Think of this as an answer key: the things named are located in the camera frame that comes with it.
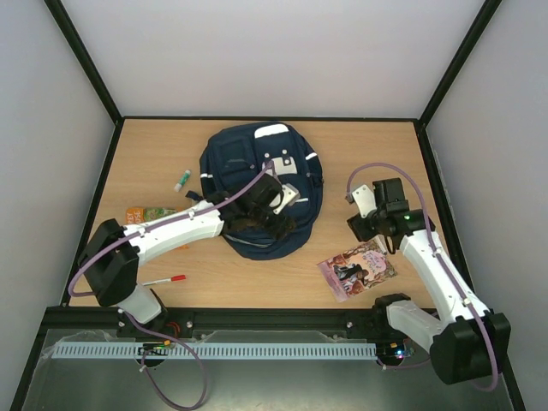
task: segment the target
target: white wall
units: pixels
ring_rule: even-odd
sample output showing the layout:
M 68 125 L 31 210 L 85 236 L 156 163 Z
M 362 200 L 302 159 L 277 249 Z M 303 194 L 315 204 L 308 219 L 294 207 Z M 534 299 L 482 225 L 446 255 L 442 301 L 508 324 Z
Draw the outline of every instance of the white wall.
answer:
M 64 0 L 124 115 L 417 117 L 482 0 Z
M 59 303 L 113 125 L 41 0 L 0 2 L 0 409 Z
M 503 2 L 428 128 L 479 295 L 512 324 L 527 409 L 548 402 L 548 3 Z

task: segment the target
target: transparent plastic sheet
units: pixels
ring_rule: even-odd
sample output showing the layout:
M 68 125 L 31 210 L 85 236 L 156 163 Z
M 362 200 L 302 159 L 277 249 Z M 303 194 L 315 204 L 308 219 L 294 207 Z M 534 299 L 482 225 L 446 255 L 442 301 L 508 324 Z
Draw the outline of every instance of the transparent plastic sheet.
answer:
M 114 331 L 49 331 L 24 411 L 168 411 L 135 360 L 62 360 L 60 342 L 115 342 Z M 212 331 L 203 343 L 357 343 L 317 331 Z M 424 360 L 419 351 L 410 361 Z M 209 360 L 208 400 L 201 410 L 357 411 L 363 409 L 498 409 L 511 406 L 503 384 L 487 395 L 470 384 L 447 386 L 430 366 L 381 371 L 374 361 Z M 164 361 L 154 378 L 173 401 L 191 404 L 200 395 L 199 368 L 191 360 Z

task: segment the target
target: wooden tabletop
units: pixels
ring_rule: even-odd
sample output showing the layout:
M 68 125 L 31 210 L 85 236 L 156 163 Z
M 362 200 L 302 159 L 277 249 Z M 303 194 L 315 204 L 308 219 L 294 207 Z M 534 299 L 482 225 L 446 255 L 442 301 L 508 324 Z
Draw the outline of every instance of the wooden tabletop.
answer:
M 110 168 L 93 231 L 109 218 L 125 223 L 132 206 L 190 207 L 188 190 L 201 192 L 198 160 L 207 140 L 242 121 L 126 120 Z M 154 287 L 167 307 L 369 308 L 381 295 L 403 292 L 420 307 L 432 300 L 413 266 L 399 253 L 390 256 L 399 275 L 338 303 L 316 264 L 357 244 L 347 218 L 357 212 L 344 199 L 348 176 L 359 165 L 386 162 L 406 170 L 426 197 L 440 230 L 414 126 L 410 122 L 289 122 L 318 153 L 324 169 L 324 201 L 305 246 L 283 259 L 252 261 L 237 254 L 222 237 L 170 251 L 139 270 L 138 281 L 185 274 L 187 280 Z M 173 190 L 186 169 L 193 175 L 180 193 Z M 381 168 L 362 171 L 355 185 L 396 176 Z M 420 208 L 404 182 L 411 209 Z M 85 278 L 77 291 L 89 290 Z M 94 297 L 74 298 L 71 306 L 97 306 Z

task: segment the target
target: printed cartoon picture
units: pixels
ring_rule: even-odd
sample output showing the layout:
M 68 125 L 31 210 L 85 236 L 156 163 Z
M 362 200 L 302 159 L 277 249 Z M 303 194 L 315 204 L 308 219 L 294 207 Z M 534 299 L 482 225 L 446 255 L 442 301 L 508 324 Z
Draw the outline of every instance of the printed cartoon picture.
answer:
M 375 241 L 360 244 L 318 264 L 338 301 L 358 295 L 396 275 Z

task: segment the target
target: navy blue backpack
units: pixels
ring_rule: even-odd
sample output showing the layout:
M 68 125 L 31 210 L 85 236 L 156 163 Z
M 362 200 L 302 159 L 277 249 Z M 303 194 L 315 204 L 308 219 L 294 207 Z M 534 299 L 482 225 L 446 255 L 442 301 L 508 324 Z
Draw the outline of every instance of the navy blue backpack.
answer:
M 280 259 L 310 238 L 323 196 L 318 155 L 297 131 L 281 122 L 260 122 L 226 128 L 212 136 L 200 158 L 204 196 L 250 182 L 273 160 L 281 183 L 299 190 L 301 197 L 283 213 L 296 222 L 294 231 L 275 241 L 258 228 L 225 235 L 226 241 L 249 259 Z

